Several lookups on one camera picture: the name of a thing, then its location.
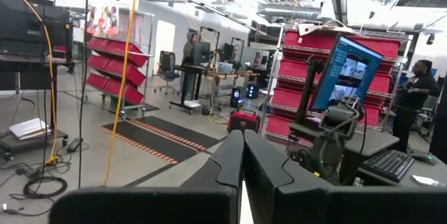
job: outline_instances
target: keyboard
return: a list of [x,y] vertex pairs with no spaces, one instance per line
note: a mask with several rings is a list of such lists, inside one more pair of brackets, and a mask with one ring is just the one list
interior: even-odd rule
[[399,183],[414,163],[414,158],[401,151],[389,150],[360,164],[360,168]]

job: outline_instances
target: doorway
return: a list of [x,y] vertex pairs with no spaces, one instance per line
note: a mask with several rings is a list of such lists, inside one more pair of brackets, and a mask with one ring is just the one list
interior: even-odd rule
[[175,25],[159,20],[156,24],[154,74],[159,71],[160,51],[172,52],[174,47]]

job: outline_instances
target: gray floor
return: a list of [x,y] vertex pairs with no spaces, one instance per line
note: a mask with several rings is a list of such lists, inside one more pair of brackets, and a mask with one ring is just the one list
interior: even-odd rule
[[[76,85],[75,78],[72,75],[67,75],[64,68],[59,71],[58,79],[58,105],[57,105],[57,128],[69,134],[69,140],[78,136],[78,113],[77,107],[79,104],[76,96],[76,89],[80,90],[80,73],[76,73]],[[191,130],[198,131],[200,133],[215,137],[216,139],[223,138],[227,135],[226,127],[224,125],[213,124],[208,121],[207,117],[201,114],[189,116],[182,109],[173,107],[169,110],[169,100],[178,100],[179,96],[171,92],[168,95],[164,93],[154,93],[153,87],[163,85],[162,81],[155,77],[148,83],[146,103],[154,105],[160,108],[153,112],[147,112],[147,115],[154,115],[162,119],[173,122]],[[84,118],[82,136],[85,142],[89,144],[89,149],[82,154],[82,186],[100,186],[104,182],[107,157],[109,152],[110,136],[104,132],[99,131],[97,128],[104,124],[110,124],[114,120],[114,115],[107,110],[101,109],[101,95],[91,87],[87,86],[86,94],[88,95],[89,102],[84,106]],[[36,106],[31,103],[22,101],[18,107],[17,115],[14,122],[21,122],[27,119],[38,116],[37,100],[40,104],[40,115],[43,118],[43,92],[39,94],[25,93],[24,98],[28,98],[35,102]],[[11,124],[12,116],[15,113],[15,108],[20,101],[20,95],[18,96],[2,96],[0,97],[1,104],[1,118],[0,118],[0,131],[5,131]],[[208,149],[209,152],[214,152],[220,144]],[[273,144],[280,150],[284,150],[284,146],[280,144]],[[421,140],[417,135],[412,135],[410,139],[410,145],[421,151],[428,150],[428,144]],[[57,148],[60,147],[60,141],[57,142]],[[138,186],[179,186],[183,181],[188,179],[198,168],[200,168],[205,161],[210,157],[209,154],[200,153],[189,160],[186,160],[179,165],[171,167],[170,169],[142,182]],[[25,163],[39,163],[43,159],[43,150],[28,151],[23,154],[15,155],[14,161],[10,164],[25,162]],[[68,191],[74,190],[78,187],[78,161],[79,153],[75,153],[72,159],[72,168],[64,175],[61,175],[68,182]],[[139,179],[151,172],[157,171],[164,167],[168,163],[160,158],[156,158],[148,153],[139,150],[126,144],[120,140],[116,140],[115,149],[112,155],[112,169],[110,174],[109,186],[123,186],[136,179]],[[8,178],[13,170],[0,170],[0,183]],[[10,193],[21,193],[23,186],[27,182],[27,178],[24,176],[14,176],[7,181],[0,188],[0,203],[8,204],[8,208],[18,209],[24,207],[22,210],[27,214],[35,214],[41,211],[45,211],[50,206],[49,201],[45,200],[23,200],[17,201],[9,197]],[[59,185],[56,183],[47,183],[41,186],[40,192],[45,193],[53,191]],[[21,217],[21,216],[9,216],[0,215],[0,223],[47,223],[47,216],[39,217]]]

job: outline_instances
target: person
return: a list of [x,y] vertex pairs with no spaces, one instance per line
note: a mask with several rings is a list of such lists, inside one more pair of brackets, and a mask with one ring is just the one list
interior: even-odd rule
[[410,129],[428,96],[439,96],[440,90],[432,74],[432,62],[419,60],[413,66],[414,76],[404,85],[397,98],[396,117],[393,124],[393,135],[399,138],[394,146],[398,151],[406,153]]
[[[183,46],[183,59],[182,65],[194,63],[194,43],[198,42],[198,34],[195,32],[189,32],[186,35],[187,42]],[[185,72],[182,73],[180,77],[180,90],[183,91],[183,80],[185,77]],[[194,94],[194,82],[196,75],[193,73],[187,73],[187,84],[186,84],[186,97],[192,100],[192,95]]]

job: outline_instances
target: colorful poster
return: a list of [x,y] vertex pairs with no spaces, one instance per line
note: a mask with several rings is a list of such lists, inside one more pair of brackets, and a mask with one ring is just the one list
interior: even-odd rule
[[94,36],[118,34],[118,14],[116,6],[92,6],[87,14],[87,33]]

